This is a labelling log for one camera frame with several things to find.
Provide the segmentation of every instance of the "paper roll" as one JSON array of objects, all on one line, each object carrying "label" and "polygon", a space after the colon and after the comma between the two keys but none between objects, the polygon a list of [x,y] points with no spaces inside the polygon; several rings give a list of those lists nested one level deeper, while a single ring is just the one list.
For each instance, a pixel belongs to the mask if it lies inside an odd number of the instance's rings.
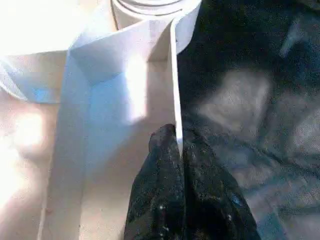
[{"label": "paper roll", "polygon": [[143,20],[158,20],[169,24],[181,18],[176,29],[177,54],[190,43],[201,0],[112,0],[118,29],[123,29]]}]

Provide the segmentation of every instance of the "dark fabric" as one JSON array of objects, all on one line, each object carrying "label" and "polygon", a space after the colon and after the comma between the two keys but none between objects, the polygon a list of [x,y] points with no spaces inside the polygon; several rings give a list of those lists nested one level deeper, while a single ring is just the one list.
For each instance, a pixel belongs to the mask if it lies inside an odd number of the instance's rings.
[{"label": "dark fabric", "polygon": [[319,12],[203,0],[178,73],[183,127],[236,179],[261,239],[319,239]]}]

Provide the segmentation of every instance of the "white surface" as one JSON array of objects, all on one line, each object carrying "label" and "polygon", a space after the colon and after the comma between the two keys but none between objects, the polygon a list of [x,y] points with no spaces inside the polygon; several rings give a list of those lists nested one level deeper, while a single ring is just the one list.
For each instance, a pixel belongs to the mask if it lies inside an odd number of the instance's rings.
[{"label": "white surface", "polygon": [[0,102],[0,239],[35,240],[59,106],[19,101],[2,89]]},{"label": "white surface", "polygon": [[[130,6],[133,6],[132,0],[126,0],[124,2],[126,2],[127,5],[131,4]],[[155,8],[155,5],[150,6],[151,9],[144,12],[132,10],[127,5],[123,5],[121,0],[112,0],[114,16],[119,29],[126,28],[143,20],[154,20],[154,27],[150,29],[150,34],[159,34],[157,32],[162,32],[163,29],[157,27],[158,23],[160,25],[163,25],[163,23],[169,25],[175,18],[179,19],[179,23],[177,23],[177,33],[175,35],[177,41],[177,54],[186,48],[191,41],[199,13],[200,3],[201,0],[180,0],[169,5],[160,5],[157,6],[157,11],[158,8],[161,10],[168,8],[169,11],[167,14],[157,15],[152,11],[152,9]]]},{"label": "white surface", "polygon": [[194,22],[184,17],[144,20],[69,50],[40,239],[121,239],[150,135],[176,124],[182,149],[176,30]]},{"label": "white surface", "polygon": [[0,76],[5,76],[0,87],[24,101],[58,103],[67,50],[75,38],[85,26],[92,35],[99,31],[94,26],[116,30],[108,1],[103,19],[91,19],[99,2],[0,1]]}]

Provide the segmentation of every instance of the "roll of tape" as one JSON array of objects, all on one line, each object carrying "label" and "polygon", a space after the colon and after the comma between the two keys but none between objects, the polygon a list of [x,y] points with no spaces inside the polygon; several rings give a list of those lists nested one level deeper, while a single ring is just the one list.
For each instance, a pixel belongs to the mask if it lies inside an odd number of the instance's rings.
[{"label": "roll of tape", "polygon": [[[155,20],[162,25],[180,18],[176,28],[177,53],[190,43],[201,0],[112,0],[118,29],[123,29],[143,20]],[[151,31],[161,27],[155,26]]]}]

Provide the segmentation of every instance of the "white box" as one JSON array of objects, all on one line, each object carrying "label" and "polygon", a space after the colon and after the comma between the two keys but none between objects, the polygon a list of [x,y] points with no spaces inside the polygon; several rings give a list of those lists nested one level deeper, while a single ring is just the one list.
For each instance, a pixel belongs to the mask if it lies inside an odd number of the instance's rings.
[{"label": "white box", "polygon": [[151,134],[175,124],[182,149],[177,52],[198,11],[118,32],[88,26],[69,49],[39,240],[122,238]]}]

